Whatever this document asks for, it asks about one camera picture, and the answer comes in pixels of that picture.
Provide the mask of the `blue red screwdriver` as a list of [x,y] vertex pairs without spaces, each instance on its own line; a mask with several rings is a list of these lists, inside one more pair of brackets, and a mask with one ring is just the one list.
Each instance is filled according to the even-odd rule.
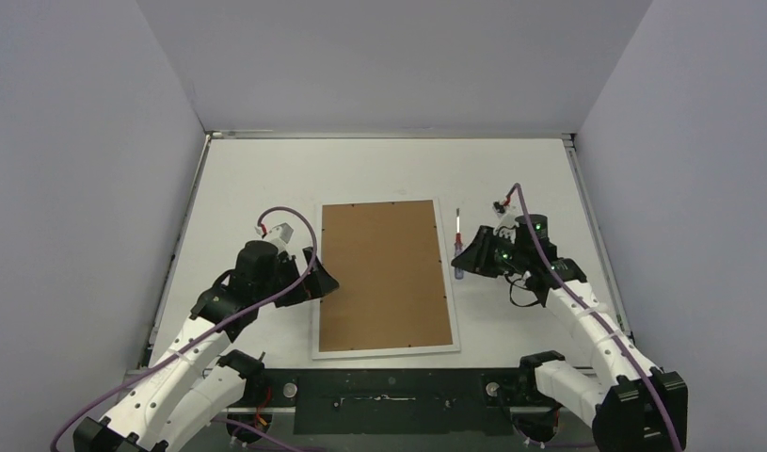
[[[461,226],[460,226],[460,208],[457,207],[455,209],[455,257],[458,257],[464,250],[463,245],[463,239],[462,239],[462,233],[461,233]],[[454,269],[454,277],[457,281],[461,281],[464,279],[465,272],[462,268],[453,266]]]

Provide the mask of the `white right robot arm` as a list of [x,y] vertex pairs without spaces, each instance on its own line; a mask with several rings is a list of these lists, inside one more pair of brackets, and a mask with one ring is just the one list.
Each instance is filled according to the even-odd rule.
[[600,451],[682,451],[687,445],[688,387],[632,342],[596,297],[587,276],[562,257],[542,215],[505,215],[481,226],[468,246],[457,245],[453,268],[506,278],[535,295],[566,329],[586,364],[587,377],[555,352],[525,356],[516,390],[527,403],[545,397],[587,424]]

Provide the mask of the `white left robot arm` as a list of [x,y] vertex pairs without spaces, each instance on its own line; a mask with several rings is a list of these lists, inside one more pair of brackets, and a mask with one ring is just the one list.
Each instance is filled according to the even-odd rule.
[[177,451],[222,410],[272,396],[260,358],[233,348],[259,310],[321,299],[340,284],[313,248],[304,272],[284,246],[252,240],[234,268],[202,292],[168,350],[127,395],[99,419],[73,431],[76,451]]

